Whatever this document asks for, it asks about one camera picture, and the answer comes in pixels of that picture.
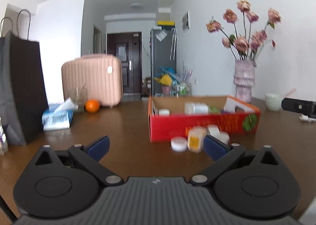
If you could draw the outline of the grey refrigerator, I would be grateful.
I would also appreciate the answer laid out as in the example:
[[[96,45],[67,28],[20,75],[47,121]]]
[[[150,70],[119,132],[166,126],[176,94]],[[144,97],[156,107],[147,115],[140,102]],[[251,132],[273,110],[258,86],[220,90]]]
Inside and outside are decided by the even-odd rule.
[[[163,68],[176,72],[176,29],[174,26],[157,26],[150,31],[151,94],[162,94],[161,85],[154,79]]]

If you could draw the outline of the white cylindrical container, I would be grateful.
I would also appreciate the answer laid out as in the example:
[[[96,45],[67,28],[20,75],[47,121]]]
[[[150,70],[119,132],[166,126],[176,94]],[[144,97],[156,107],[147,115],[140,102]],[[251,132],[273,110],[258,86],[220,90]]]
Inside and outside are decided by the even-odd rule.
[[[226,132],[220,131],[216,125],[209,125],[207,130],[209,135],[228,145],[230,137]]]

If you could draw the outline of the dark brown door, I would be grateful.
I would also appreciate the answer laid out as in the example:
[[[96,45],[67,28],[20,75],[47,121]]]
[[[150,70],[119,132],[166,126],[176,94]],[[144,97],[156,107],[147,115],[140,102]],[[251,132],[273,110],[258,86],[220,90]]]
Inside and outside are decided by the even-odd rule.
[[[107,53],[117,57],[122,64],[124,95],[140,95],[141,92],[140,39],[140,32],[107,35]]]

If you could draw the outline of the pink textured vase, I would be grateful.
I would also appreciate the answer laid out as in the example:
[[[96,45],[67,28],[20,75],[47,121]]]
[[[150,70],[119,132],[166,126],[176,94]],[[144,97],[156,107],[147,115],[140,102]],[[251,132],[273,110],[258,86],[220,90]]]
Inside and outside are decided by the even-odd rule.
[[[250,103],[252,87],[255,85],[255,66],[252,61],[235,61],[233,83],[236,87],[235,98]]]

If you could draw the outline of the blue tissue pack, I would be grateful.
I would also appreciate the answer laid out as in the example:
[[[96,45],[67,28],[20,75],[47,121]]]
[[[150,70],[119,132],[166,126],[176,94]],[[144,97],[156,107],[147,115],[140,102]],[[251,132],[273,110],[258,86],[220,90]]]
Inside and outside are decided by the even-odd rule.
[[[79,106],[69,97],[59,105],[50,105],[42,115],[44,131],[69,129],[72,123],[73,114]]]

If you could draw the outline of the black paper bag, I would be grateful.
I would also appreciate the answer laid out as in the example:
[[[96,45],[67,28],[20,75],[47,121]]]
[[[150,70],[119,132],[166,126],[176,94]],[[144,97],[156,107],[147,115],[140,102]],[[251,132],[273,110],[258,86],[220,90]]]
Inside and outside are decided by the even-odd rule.
[[[9,30],[1,35],[1,124],[10,145],[27,145],[48,108],[40,45]]]

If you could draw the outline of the white ridged lid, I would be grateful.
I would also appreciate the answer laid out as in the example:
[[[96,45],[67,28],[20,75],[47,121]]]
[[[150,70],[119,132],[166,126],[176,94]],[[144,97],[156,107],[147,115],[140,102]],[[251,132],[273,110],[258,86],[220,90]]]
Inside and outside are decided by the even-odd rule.
[[[187,139],[184,137],[174,137],[170,140],[171,149],[175,152],[185,152],[187,150]]]

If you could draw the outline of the pink suitcase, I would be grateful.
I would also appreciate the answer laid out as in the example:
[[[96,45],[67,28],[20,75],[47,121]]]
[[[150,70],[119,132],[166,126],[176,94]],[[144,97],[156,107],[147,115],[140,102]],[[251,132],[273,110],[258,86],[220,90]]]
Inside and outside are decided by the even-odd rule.
[[[123,96],[122,63],[107,54],[84,55],[62,65],[64,99],[76,89],[86,89],[87,99],[101,106],[114,107]]]

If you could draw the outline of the orange fruit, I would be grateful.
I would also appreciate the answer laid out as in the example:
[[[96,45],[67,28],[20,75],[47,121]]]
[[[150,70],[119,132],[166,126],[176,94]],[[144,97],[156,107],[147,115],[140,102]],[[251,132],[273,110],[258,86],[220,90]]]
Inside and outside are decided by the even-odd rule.
[[[88,100],[85,103],[85,109],[88,113],[94,114],[99,111],[100,103],[97,100]]]

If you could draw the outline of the yellow watering can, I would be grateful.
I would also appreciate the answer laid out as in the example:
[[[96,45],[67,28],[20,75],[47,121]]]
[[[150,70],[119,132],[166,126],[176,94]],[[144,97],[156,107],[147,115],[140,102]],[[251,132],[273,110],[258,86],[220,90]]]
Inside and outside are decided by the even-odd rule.
[[[154,80],[161,84],[162,86],[171,86],[172,85],[172,78],[168,74],[162,75],[160,78],[154,77]]]

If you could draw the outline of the clear glass cup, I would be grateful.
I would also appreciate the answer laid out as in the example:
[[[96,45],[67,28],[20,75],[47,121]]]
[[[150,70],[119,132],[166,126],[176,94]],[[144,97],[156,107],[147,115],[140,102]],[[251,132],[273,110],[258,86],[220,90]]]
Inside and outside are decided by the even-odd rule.
[[[71,100],[78,105],[77,112],[84,112],[85,103],[88,98],[87,89],[84,87],[76,87],[68,90],[68,95]]]

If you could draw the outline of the crumpled white tissue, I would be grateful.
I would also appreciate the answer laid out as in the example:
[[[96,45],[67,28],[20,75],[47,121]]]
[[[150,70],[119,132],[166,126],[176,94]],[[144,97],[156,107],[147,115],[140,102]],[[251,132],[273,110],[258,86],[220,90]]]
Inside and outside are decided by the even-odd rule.
[[[300,114],[300,115],[299,115],[299,119],[300,119],[302,122],[309,122],[309,123],[311,123],[311,122],[316,122],[316,119],[315,119],[315,118],[310,118],[310,117],[308,117],[308,116],[306,116],[306,115],[303,115],[303,114]]]

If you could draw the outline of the red orange cardboard box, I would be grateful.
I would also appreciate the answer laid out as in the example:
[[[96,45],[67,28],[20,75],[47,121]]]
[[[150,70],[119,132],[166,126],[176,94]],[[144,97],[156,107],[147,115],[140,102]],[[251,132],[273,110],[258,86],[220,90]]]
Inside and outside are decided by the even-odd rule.
[[[221,114],[185,115],[186,102],[205,103],[217,107]],[[159,109],[170,110],[169,116],[160,116]],[[150,141],[161,143],[180,136],[187,137],[193,127],[216,125],[231,136],[256,133],[260,109],[233,96],[153,97],[148,100]]]

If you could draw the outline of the beige power adapter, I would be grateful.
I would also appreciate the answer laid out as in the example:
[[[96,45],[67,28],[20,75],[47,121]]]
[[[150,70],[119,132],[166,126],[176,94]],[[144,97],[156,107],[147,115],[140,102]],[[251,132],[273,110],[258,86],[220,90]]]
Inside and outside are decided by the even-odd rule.
[[[207,134],[205,127],[193,127],[189,130],[187,138],[187,148],[194,153],[200,153],[203,147],[203,141]]]

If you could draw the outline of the white ceramic cup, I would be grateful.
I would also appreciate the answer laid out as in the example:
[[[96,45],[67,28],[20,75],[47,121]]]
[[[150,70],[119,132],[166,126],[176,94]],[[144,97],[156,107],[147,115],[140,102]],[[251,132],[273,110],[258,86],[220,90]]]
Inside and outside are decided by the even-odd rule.
[[[278,112],[282,108],[282,101],[284,100],[283,96],[274,93],[265,94],[265,103],[268,110],[273,112]]]

